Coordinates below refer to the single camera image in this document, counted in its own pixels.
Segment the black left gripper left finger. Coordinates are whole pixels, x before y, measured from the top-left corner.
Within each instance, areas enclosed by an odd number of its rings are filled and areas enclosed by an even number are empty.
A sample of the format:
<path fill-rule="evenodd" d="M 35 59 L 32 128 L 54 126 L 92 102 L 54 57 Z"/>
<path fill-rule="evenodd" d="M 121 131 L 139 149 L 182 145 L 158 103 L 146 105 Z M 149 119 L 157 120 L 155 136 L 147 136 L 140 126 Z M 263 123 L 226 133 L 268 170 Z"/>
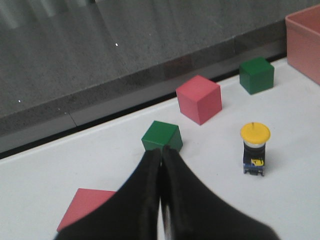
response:
<path fill-rule="evenodd" d="M 57 240 L 156 240 L 162 153 L 147 150 L 121 188 L 96 210 L 62 229 Z"/>

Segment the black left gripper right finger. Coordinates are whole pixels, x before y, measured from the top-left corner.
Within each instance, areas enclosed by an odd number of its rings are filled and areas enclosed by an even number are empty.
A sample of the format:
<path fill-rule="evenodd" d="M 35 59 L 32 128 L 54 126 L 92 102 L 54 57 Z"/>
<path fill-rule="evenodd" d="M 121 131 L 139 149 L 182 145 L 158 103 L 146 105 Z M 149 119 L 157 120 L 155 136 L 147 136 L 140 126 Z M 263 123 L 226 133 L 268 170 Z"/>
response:
<path fill-rule="evenodd" d="M 165 146 L 161 163 L 161 209 L 167 240 L 277 240 L 269 226 L 232 207 Z"/>

